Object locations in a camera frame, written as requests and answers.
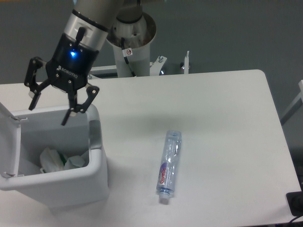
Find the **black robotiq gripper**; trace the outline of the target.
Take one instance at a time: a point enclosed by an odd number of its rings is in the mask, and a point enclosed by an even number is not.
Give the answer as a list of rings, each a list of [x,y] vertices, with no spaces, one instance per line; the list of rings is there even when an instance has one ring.
[[[62,126],[71,113],[85,113],[99,93],[99,87],[87,83],[87,76],[107,35],[107,28],[73,10],[51,60],[46,63],[40,57],[34,57],[29,61],[24,80],[32,98],[28,109],[35,109],[42,90],[51,84],[68,94],[69,109]],[[48,79],[37,84],[37,71],[45,66]],[[77,90],[83,87],[86,88],[87,99],[78,104]]]

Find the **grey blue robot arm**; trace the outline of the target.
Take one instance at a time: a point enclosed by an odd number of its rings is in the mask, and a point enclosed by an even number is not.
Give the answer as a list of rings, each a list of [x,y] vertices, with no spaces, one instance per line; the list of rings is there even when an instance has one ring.
[[[51,85],[68,94],[69,109],[62,121],[85,113],[99,92],[88,83],[88,74],[119,12],[139,7],[140,0],[79,0],[50,61],[39,57],[29,61],[24,85],[30,89],[33,110],[41,92]]]

